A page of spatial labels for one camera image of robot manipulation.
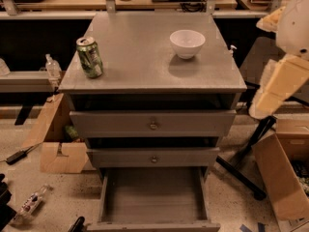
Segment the bowl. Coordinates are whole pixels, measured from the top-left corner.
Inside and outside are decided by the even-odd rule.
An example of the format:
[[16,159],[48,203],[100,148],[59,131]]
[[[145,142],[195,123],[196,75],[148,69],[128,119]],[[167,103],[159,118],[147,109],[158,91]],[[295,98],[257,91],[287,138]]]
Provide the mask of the bowl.
[[178,30],[171,34],[170,42],[180,58],[189,59],[201,50],[205,37],[194,30]]

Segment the dresser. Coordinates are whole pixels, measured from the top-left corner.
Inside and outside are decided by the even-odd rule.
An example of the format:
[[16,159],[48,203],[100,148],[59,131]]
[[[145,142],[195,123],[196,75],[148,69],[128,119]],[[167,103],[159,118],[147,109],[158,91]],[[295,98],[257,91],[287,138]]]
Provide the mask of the dresser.
[[[180,29],[206,37],[192,59],[170,46]],[[85,35],[96,39],[104,73],[87,78],[75,54],[60,92],[101,177],[88,231],[218,231],[205,181],[246,86],[212,17],[98,13]]]

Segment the concrete floor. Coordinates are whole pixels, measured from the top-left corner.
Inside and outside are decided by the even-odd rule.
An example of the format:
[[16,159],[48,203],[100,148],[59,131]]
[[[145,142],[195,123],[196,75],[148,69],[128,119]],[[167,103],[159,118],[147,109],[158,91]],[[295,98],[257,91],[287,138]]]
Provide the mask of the concrete floor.
[[[299,105],[287,106],[280,110],[278,117],[301,118],[308,116],[308,110]],[[34,107],[24,125],[15,126],[14,121],[20,107],[0,107],[1,159],[4,160],[20,149],[30,129],[40,113]],[[221,143],[220,156],[228,160],[242,149],[256,129],[258,121],[242,110]],[[14,165],[0,163],[0,173],[6,175],[12,198],[9,205],[18,210],[28,196],[48,183],[53,187],[46,201],[35,211],[33,219],[23,225],[7,225],[5,232],[68,231],[78,217],[83,216],[89,224],[98,220],[101,183],[96,171],[81,174],[47,174],[40,172],[40,152],[38,147],[28,157]],[[241,172],[263,188],[254,157],[249,154],[241,164]],[[241,231],[244,225],[252,232],[258,232],[258,223],[265,225],[266,232],[279,232],[275,216],[268,198],[258,201],[252,191],[216,163],[205,183],[209,197],[209,218],[220,223],[220,232]]]

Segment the cardboard box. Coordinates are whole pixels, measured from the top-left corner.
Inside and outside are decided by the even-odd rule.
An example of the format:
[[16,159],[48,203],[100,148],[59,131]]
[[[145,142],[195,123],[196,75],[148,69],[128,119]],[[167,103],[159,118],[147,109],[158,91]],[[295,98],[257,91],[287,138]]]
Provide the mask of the cardboard box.
[[70,108],[63,94],[58,94],[42,107],[36,124],[32,127],[22,147],[42,143],[41,172],[80,173],[93,170],[87,147],[83,142],[65,141],[64,126],[71,125]]
[[309,222],[309,199],[290,164],[309,166],[309,121],[278,120],[276,133],[255,144],[253,153],[278,221]]

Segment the soda can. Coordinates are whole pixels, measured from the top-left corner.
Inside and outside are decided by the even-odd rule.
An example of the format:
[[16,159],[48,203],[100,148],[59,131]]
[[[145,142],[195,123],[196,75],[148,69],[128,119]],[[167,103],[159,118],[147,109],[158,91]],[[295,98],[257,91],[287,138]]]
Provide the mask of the soda can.
[[93,37],[82,37],[76,41],[76,50],[81,67],[89,78],[96,78],[103,73],[103,64],[99,57],[98,44]]

